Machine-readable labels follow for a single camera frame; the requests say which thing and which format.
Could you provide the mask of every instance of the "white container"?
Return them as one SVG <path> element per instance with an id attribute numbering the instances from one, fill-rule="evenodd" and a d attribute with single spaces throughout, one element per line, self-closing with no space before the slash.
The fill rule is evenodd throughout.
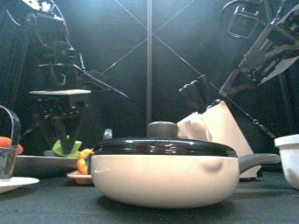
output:
<path id="1" fill-rule="evenodd" d="M 284 178 L 291 187 L 299 190 L 299 135 L 276 138 L 275 147 L 279 148 Z"/>
<path id="2" fill-rule="evenodd" d="M 226 144 L 236 151 L 239 157 L 254 154 L 224 101 L 208 108 L 203 114 L 188 115 L 178 125 L 180 138 Z M 259 169 L 260 166 L 252 167 L 239 177 L 256 178 Z"/>

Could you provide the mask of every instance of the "toy vegetable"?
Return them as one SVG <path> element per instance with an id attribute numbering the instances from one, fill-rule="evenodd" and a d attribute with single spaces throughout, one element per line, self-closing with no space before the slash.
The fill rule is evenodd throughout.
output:
<path id="1" fill-rule="evenodd" d="M 0 147 L 3 148 L 9 148 L 12 145 L 12 140 L 7 136 L 0 136 Z M 17 145 L 17 153 L 19 155 L 23 154 L 24 152 L 24 147 L 19 144 Z"/>
<path id="2" fill-rule="evenodd" d="M 90 174 L 90 154 L 94 154 L 94 151 L 91 149 L 86 149 L 79 153 L 78 168 L 79 173 L 83 175 Z"/>
<path id="3" fill-rule="evenodd" d="M 78 158 L 79 157 L 79 148 L 80 148 L 82 142 L 76 141 L 74 144 L 74 147 L 71 149 L 69 154 L 64 154 L 63 153 L 63 149 L 61 149 L 61 140 L 57 140 L 57 142 L 55 143 L 55 145 L 52 146 L 52 152 L 55 154 L 56 157 L 63 157 L 63 158 Z"/>

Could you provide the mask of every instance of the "black tabletop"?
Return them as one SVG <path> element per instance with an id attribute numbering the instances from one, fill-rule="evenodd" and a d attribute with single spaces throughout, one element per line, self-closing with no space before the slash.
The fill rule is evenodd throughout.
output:
<path id="1" fill-rule="evenodd" d="M 299 191 L 279 172 L 240 181 L 234 195 L 214 206 L 156 209 L 108 199 L 94 185 L 44 178 L 0 194 L 0 223 L 299 223 Z"/>

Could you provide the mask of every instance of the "carrot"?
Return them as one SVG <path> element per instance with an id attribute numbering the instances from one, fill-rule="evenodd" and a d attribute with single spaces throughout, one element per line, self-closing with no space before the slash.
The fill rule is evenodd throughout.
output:
<path id="1" fill-rule="evenodd" d="M 88 175 L 90 154 L 94 154 L 94 151 L 91 149 L 86 149 L 79 153 L 78 168 L 79 168 L 79 173 L 84 175 Z"/>
<path id="2" fill-rule="evenodd" d="M 3 148 L 9 148 L 12 145 L 12 140 L 7 136 L 0 136 L 0 147 Z M 17 145 L 17 153 L 19 155 L 23 154 L 24 152 L 24 147 L 19 144 Z"/>

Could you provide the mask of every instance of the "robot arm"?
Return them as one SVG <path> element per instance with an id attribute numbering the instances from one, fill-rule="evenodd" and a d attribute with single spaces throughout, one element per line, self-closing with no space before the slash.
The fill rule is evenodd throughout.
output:
<path id="1" fill-rule="evenodd" d="M 44 80 L 40 91 L 31 92 L 39 107 L 37 115 L 33 116 L 37 125 L 33 127 L 41 127 L 51 147 L 60 140 L 63 154 L 68 155 L 80 134 L 82 117 L 90 106 L 91 91 L 86 88 L 94 91 L 112 90 L 128 97 L 95 78 L 99 72 L 86 71 L 82 57 L 80 66 L 76 65 L 68 27 L 52 0 L 0 0 L 0 7 L 13 23 L 27 30 L 37 59 L 36 70 Z"/>
<path id="2" fill-rule="evenodd" d="M 266 26 L 220 88 L 222 96 L 254 89 L 279 75 L 299 57 L 299 5 Z"/>

